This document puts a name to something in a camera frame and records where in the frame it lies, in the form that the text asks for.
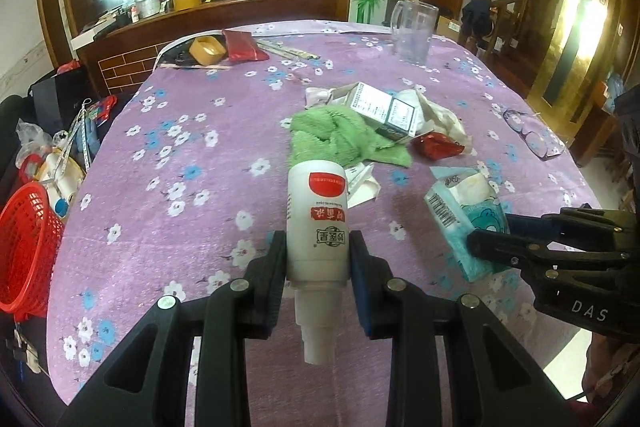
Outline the blue tissue pack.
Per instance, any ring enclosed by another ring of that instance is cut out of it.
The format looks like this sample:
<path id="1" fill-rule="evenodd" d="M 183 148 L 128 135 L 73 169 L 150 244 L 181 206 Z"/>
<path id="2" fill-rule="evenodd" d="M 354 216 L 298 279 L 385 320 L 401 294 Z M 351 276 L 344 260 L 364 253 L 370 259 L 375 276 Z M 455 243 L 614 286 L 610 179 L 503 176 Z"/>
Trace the blue tissue pack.
<path id="1" fill-rule="evenodd" d="M 465 167 L 432 167 L 436 181 L 424 200 L 470 283 L 506 270 L 471 254 L 466 239 L 475 230 L 509 233 L 506 213 L 484 174 Z"/>

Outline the red snack wrapper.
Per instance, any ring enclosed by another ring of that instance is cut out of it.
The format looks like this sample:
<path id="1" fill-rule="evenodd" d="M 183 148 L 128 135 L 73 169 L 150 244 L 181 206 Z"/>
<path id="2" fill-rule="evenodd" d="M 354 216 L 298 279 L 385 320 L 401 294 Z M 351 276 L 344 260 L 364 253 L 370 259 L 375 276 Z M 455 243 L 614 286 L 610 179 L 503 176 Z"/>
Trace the red snack wrapper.
<path id="1" fill-rule="evenodd" d="M 416 153 L 429 160 L 441 160 L 464 152 L 462 144 L 450 139 L 446 134 L 434 131 L 416 136 L 411 141 L 411 146 Z"/>

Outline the white tissue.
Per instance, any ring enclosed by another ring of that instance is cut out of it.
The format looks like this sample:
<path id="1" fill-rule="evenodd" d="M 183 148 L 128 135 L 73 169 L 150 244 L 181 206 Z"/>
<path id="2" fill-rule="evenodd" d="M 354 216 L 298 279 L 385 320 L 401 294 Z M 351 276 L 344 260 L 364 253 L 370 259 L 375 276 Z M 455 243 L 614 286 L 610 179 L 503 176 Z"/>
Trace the white tissue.
<path id="1" fill-rule="evenodd" d="M 466 133 L 462 121 L 450 109 L 425 98 L 416 88 L 400 91 L 397 98 L 414 108 L 411 124 L 413 139 L 436 134 L 459 149 L 459 152 L 454 152 L 454 156 L 472 152 L 472 136 Z"/>

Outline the white paper leaflet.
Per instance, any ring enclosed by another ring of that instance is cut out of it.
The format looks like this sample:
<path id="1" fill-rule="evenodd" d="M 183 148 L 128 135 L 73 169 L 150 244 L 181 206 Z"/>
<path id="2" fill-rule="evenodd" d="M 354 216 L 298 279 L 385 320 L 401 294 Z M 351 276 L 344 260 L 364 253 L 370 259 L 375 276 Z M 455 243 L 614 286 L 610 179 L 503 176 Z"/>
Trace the white paper leaflet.
<path id="1" fill-rule="evenodd" d="M 373 176 L 373 164 L 357 164 L 345 170 L 347 179 L 347 207 L 354 208 L 378 198 L 381 185 Z"/>

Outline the white bottle red label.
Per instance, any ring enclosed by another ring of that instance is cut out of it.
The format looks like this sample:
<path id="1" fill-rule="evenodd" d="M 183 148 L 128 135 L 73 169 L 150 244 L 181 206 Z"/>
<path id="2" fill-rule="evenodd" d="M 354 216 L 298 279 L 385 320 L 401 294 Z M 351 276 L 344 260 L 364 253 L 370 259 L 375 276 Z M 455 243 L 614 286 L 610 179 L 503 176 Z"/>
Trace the white bottle red label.
<path id="1" fill-rule="evenodd" d="M 295 321 L 304 360 L 334 362 L 342 301 L 349 278 L 347 180 L 343 167 L 310 160 L 288 172 L 286 279 L 294 291 Z"/>

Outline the white medicine box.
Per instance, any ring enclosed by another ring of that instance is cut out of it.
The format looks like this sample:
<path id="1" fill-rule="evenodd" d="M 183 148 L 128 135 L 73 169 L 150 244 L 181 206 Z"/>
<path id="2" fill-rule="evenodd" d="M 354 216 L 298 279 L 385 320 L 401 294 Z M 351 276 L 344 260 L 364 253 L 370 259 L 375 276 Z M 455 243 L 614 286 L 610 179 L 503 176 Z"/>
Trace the white medicine box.
<path id="1" fill-rule="evenodd" d="M 407 143 L 416 136 L 416 106 L 367 83 L 333 89 L 329 103 L 350 108 L 375 132 L 393 142 Z"/>

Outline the green towel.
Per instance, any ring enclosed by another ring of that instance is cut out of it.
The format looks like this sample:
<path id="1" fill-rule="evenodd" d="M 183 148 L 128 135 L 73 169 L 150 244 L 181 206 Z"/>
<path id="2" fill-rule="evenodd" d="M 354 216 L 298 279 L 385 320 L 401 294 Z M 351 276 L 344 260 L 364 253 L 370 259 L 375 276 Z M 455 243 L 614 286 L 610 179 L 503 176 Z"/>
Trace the green towel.
<path id="1" fill-rule="evenodd" d="M 345 168 L 363 161 L 409 168 L 407 147 L 375 132 L 354 110 L 343 105 L 305 109 L 290 124 L 288 165 L 327 160 Z"/>

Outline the purple eyeglasses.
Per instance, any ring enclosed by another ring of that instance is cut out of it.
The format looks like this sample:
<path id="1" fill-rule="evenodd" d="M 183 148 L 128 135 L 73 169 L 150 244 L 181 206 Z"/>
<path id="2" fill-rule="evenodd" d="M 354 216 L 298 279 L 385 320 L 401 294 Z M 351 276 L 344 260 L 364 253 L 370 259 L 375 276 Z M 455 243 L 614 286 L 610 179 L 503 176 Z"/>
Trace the purple eyeglasses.
<path id="1" fill-rule="evenodd" d="M 564 153 L 562 140 L 536 114 L 508 108 L 502 117 L 538 159 L 549 160 Z"/>

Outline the purple floral tablecloth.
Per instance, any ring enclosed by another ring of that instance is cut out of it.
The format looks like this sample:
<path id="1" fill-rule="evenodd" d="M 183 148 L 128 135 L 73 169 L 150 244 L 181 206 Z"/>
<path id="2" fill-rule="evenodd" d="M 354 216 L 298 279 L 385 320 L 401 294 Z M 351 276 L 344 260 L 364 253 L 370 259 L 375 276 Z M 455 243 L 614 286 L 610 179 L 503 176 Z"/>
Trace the purple floral tablecloth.
<path id="1" fill-rule="evenodd" d="M 550 362 L 575 327 L 538 312 L 513 270 L 464 272 L 439 228 L 449 211 L 426 200 L 439 173 L 468 168 L 505 212 L 594 202 L 570 155 L 542 160 L 506 123 L 504 112 L 526 103 L 446 38 L 420 66 L 399 60 L 377 27 L 303 20 L 254 34 L 299 56 L 157 69 L 104 136 L 52 275 L 47 357 L 58 396 L 72 401 L 158 299 L 210 295 L 278 230 L 312 251 L 342 251 L 358 230 L 397 275 L 438 297 L 480 296 L 536 361 Z M 360 84 L 457 116 L 469 150 L 430 161 L 358 114 L 311 100 Z"/>

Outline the red plastic basket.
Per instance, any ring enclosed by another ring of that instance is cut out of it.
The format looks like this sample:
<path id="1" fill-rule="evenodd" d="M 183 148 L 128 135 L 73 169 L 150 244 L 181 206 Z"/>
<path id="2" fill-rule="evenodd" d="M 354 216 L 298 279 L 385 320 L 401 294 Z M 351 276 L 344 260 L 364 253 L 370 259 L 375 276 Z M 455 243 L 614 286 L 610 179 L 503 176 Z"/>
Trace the red plastic basket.
<path id="1" fill-rule="evenodd" d="M 21 186 L 1 213 L 1 310 L 17 322 L 47 315 L 64 225 L 37 182 Z"/>

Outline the clear plastic bag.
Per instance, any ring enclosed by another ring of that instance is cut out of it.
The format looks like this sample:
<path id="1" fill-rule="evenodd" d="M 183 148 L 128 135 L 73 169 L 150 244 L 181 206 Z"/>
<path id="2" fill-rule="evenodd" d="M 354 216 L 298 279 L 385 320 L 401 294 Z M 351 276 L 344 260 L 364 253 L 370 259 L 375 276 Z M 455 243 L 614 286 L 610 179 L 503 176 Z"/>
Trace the clear plastic bag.
<path id="1" fill-rule="evenodd" d="M 52 136 L 45 132 L 38 124 L 19 119 L 15 132 L 20 141 L 20 148 L 16 153 L 15 167 L 20 168 L 24 160 L 32 154 L 46 158 L 52 150 Z"/>

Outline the black leather sofa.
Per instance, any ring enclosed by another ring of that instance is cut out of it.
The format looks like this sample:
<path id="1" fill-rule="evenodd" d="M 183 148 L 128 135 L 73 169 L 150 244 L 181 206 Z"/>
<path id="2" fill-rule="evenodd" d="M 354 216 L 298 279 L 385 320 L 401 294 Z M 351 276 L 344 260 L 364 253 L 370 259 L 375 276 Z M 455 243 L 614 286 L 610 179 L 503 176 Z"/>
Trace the black leather sofa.
<path id="1" fill-rule="evenodd" d="M 1 102 L 1 202 L 38 182 L 61 220 L 96 159 L 102 139 L 122 103 L 101 98 L 85 69 L 65 65 L 32 84 L 24 95 Z"/>

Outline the yellow tape roll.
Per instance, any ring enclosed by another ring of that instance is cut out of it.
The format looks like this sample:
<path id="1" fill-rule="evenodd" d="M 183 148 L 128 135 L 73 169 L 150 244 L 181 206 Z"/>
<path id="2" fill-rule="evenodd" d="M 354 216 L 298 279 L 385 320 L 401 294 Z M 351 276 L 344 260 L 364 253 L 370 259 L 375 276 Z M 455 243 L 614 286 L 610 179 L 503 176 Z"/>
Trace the yellow tape roll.
<path id="1" fill-rule="evenodd" d="M 227 55 L 224 45 L 213 36 L 196 37 L 190 45 L 189 53 L 201 66 L 219 64 Z"/>

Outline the red packet on table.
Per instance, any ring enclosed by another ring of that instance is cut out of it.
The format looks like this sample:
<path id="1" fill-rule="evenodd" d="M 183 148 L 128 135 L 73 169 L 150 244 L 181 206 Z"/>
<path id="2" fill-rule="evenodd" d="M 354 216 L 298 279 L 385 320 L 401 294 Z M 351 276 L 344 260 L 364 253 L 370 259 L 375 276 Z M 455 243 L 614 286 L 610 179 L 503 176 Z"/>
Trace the red packet on table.
<path id="1" fill-rule="evenodd" d="M 269 55 L 262 50 L 249 31 L 225 29 L 222 32 L 229 62 L 240 64 L 267 61 Z"/>

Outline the chopsticks on table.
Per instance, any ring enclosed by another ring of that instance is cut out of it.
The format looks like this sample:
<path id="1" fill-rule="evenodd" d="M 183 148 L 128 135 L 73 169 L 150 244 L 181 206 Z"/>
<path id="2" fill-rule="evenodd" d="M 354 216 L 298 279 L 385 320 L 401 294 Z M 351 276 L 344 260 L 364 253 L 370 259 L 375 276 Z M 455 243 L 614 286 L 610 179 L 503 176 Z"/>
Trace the chopsticks on table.
<path id="1" fill-rule="evenodd" d="M 318 60 L 319 55 L 304 50 L 291 48 L 282 43 L 272 42 L 266 39 L 257 39 L 258 46 L 269 52 L 287 58 L 302 58 L 303 60 Z"/>

